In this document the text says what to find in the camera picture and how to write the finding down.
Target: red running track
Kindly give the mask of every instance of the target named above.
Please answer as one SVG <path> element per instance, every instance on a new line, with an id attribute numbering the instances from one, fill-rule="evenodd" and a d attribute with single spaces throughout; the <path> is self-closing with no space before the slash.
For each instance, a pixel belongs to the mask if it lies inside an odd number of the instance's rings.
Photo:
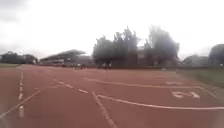
<path id="1" fill-rule="evenodd" d="M 0 109 L 3 128 L 224 127 L 224 104 L 203 84 L 175 72 L 38 66 L 4 71 L 1 88 L 13 95 Z"/>

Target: grass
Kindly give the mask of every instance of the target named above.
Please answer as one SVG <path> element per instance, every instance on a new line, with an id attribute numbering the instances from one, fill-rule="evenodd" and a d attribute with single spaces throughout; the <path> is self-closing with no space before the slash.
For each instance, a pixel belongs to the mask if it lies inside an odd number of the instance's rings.
<path id="1" fill-rule="evenodd" d="M 18 67 L 19 64 L 5 64 L 5 63 L 0 63 L 0 68 L 15 68 Z"/>
<path id="2" fill-rule="evenodd" d="M 224 88 L 224 68 L 188 69 L 179 70 L 178 73 L 206 84 Z"/>

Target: overcast sky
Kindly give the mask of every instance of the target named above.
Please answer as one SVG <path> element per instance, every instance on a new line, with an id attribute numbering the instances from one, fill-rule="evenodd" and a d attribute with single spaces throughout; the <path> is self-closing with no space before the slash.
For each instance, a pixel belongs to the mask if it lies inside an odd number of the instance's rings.
<path id="1" fill-rule="evenodd" d="M 0 0 L 0 53 L 44 57 L 92 53 L 96 38 L 126 26 L 147 38 L 159 25 L 180 43 L 179 56 L 207 55 L 224 43 L 223 2 L 215 0 Z"/>

